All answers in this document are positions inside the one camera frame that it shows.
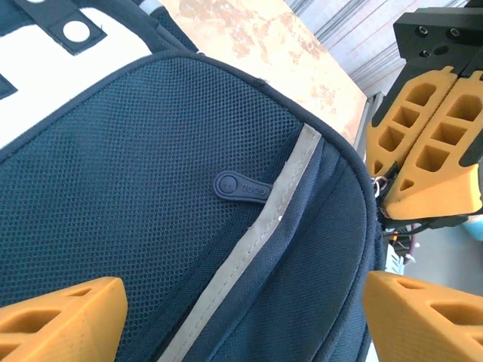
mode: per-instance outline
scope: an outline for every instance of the white patch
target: white patch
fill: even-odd
[[[0,148],[117,69],[150,55],[131,30],[93,8],[82,12],[106,34],[73,56],[37,25],[0,37],[0,74],[17,89],[0,100]],[[75,36],[85,36],[74,26]]]
[[[141,10],[148,15],[151,15],[154,10],[160,8],[161,6],[163,6],[163,4],[158,0],[143,0],[143,2],[139,4]]]

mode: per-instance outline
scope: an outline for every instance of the black strap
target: black strap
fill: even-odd
[[[70,0],[14,1],[42,30],[72,55],[94,46],[106,36],[106,33],[89,20]],[[86,40],[71,41],[64,35],[63,27],[71,21],[80,21],[89,28],[90,34]]]
[[[17,89],[0,74],[0,100],[15,93]]]

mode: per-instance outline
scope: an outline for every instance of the corrugated metal wall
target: corrugated metal wall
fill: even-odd
[[[285,0],[369,97],[387,93],[405,61],[393,23],[418,8],[462,7],[467,0]]]

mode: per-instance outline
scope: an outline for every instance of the white strip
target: white strip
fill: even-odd
[[[0,100],[0,148],[102,78],[151,54],[111,17],[93,8],[82,12],[107,37],[76,56],[37,25],[0,37],[0,74],[17,89]]]
[[[163,4],[158,0],[143,0],[143,2],[139,4],[141,10],[148,15],[151,15],[154,10],[160,8],[161,6],[163,6]]]
[[[262,212],[217,270],[158,362],[180,362],[184,359],[211,315],[276,230],[320,137],[320,133],[310,126],[303,127]]]

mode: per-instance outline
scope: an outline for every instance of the reflective strip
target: reflective strip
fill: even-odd
[[[154,10],[161,6],[163,5],[158,0],[143,0],[143,2],[139,4],[141,10],[148,15],[151,15]]]
[[[310,126],[303,127],[262,212],[217,270],[158,362],[184,359],[213,313],[276,230],[320,138],[320,133]]]

